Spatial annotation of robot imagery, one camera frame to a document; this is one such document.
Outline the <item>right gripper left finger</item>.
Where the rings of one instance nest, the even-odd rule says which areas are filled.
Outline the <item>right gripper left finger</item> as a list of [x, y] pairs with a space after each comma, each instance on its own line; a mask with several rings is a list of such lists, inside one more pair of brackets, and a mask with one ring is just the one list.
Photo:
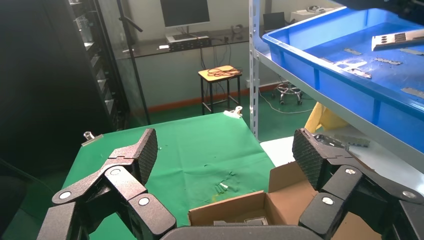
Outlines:
[[161, 239], [177, 221], [146, 188], [157, 155], [153, 128], [135, 144], [115, 149], [99, 170], [52, 197], [37, 238], [87, 240], [105, 218], [116, 214], [136, 239]]

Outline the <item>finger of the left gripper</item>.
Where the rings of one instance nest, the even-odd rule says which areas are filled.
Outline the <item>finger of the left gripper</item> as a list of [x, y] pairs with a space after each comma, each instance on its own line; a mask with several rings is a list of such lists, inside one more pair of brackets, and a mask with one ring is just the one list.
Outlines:
[[400, 1], [398, 3], [398, 16], [414, 22], [416, 24], [424, 24], [424, 2], [423, 1]]
[[339, 4], [352, 10], [396, 8], [396, 0], [339, 0]]

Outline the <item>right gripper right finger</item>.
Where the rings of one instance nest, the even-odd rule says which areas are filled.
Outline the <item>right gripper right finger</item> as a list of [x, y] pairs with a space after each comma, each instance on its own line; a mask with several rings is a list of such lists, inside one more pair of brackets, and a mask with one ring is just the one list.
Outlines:
[[316, 191], [300, 227], [328, 240], [352, 213], [384, 240], [423, 239], [424, 198], [417, 191], [366, 169], [347, 150], [305, 128], [294, 132], [292, 153]]

